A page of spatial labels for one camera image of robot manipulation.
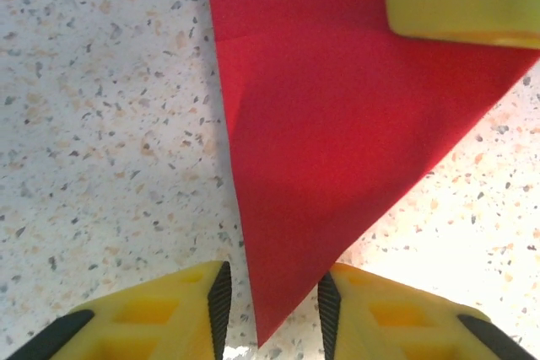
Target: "speckled surface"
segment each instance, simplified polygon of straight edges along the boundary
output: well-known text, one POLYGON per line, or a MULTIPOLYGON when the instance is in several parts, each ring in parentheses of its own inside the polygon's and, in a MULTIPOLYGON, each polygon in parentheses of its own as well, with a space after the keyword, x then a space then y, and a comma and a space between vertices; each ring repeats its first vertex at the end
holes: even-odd
MULTIPOLYGON (((84 300, 226 259, 225 358, 322 358, 313 294, 254 351, 208 0, 1 2, 0 357, 84 300)), ((540 65, 342 261, 540 356, 539 155, 540 65)))

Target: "red paper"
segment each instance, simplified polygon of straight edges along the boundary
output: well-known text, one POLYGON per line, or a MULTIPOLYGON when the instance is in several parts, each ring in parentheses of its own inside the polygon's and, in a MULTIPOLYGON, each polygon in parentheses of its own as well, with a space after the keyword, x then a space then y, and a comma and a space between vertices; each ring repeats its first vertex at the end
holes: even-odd
POLYGON ((210 0, 259 345, 540 56, 409 40, 384 0, 210 0))

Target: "black rubber strip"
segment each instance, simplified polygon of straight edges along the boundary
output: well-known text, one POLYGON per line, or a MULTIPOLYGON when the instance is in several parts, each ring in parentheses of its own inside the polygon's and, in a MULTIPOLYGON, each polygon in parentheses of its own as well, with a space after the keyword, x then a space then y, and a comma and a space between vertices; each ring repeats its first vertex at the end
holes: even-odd
POLYGON ((50 360, 92 318, 94 312, 90 309, 57 318, 7 360, 50 360))
POLYGON ((338 341, 341 295, 330 273, 327 273, 319 282, 317 300, 319 303, 319 318, 321 319, 324 358, 325 360, 333 360, 338 341))
POLYGON ((457 318, 500 360, 537 360, 497 326, 471 315, 457 318))
POLYGON ((213 355, 216 360, 223 359, 225 338, 229 325, 230 301, 232 297, 232 281, 228 261, 219 269, 210 292, 208 293, 208 313, 212 330, 213 355))

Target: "black rubber edge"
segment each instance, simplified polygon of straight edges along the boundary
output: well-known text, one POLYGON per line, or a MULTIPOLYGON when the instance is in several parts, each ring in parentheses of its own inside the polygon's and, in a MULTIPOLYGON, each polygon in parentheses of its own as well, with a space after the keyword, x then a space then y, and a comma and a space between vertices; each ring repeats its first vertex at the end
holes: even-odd
POLYGON ((208 293, 208 313, 210 314, 210 328, 212 330, 213 355, 216 360, 223 359, 225 338, 227 337, 227 327, 229 325, 231 297, 230 264, 225 261, 208 293))
POLYGON ((471 315, 460 314, 457 318, 500 360, 537 360, 497 326, 471 315))
POLYGON ((57 318, 7 360, 50 360, 92 318, 94 312, 90 309, 57 318))
POLYGON ((317 287, 319 318, 321 319, 322 347, 325 360, 333 360, 338 341, 341 294, 332 275, 327 273, 317 287))

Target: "floor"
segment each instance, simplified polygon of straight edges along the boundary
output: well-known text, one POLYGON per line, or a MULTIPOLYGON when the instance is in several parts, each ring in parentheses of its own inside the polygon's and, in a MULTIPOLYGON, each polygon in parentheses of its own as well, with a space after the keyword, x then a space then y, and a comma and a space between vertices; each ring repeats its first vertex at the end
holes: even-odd
MULTIPOLYGON (((259 352, 208 0, 1 0, 0 357, 83 301, 230 260, 225 359, 322 359, 312 294, 259 352)), ((341 259, 540 357, 540 64, 341 259)))

